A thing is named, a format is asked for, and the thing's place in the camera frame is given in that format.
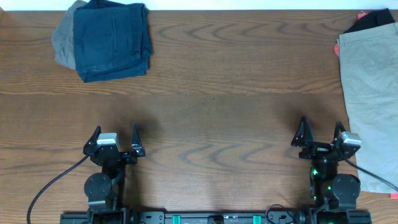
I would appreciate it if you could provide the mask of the navy blue shorts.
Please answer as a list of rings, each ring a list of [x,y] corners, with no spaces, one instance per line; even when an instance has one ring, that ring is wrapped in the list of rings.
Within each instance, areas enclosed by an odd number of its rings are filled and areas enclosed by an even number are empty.
[[[85,82],[144,76],[152,46],[143,3],[89,1],[74,12],[76,71]]]

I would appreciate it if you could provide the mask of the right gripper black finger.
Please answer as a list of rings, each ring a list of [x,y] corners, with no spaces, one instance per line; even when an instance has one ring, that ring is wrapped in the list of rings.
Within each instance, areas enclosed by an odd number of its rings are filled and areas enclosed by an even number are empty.
[[[291,146],[306,147],[313,142],[313,134],[308,119],[303,116],[300,120],[298,129],[293,137]]]
[[[334,130],[334,135],[333,135],[333,144],[336,144],[338,142],[341,142],[342,140],[342,133],[345,132],[345,127],[343,126],[341,121],[338,121],[335,124],[335,130]]]

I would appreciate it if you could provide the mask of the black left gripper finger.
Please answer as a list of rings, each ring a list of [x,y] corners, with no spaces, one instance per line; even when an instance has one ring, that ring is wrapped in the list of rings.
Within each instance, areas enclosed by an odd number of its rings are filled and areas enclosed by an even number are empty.
[[[131,147],[137,157],[145,157],[146,152],[138,134],[137,124],[133,124]]]
[[[97,139],[101,134],[101,126],[97,126],[94,133],[91,135],[85,146],[94,146],[97,143]]]

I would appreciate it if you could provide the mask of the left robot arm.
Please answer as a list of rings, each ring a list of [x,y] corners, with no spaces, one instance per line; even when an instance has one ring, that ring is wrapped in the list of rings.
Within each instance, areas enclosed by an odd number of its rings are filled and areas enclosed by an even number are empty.
[[[121,152],[116,133],[102,133],[97,126],[83,147],[101,172],[88,177],[84,191],[88,197],[88,224],[128,224],[134,221],[131,210],[123,205],[126,166],[137,163],[139,153]]]

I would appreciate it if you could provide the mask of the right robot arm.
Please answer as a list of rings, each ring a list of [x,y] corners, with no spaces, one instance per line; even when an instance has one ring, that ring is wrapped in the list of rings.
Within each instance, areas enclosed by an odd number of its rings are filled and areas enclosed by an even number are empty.
[[[310,168],[310,196],[314,205],[304,209],[271,205],[264,212],[254,213],[164,213],[142,212],[143,224],[266,224],[266,223],[354,223],[361,217],[354,215],[360,193],[360,181],[351,174],[340,174],[338,164],[352,157],[361,147],[358,134],[336,123],[330,143],[316,142],[308,119],[300,120],[291,142],[301,148],[298,156],[312,162]]]

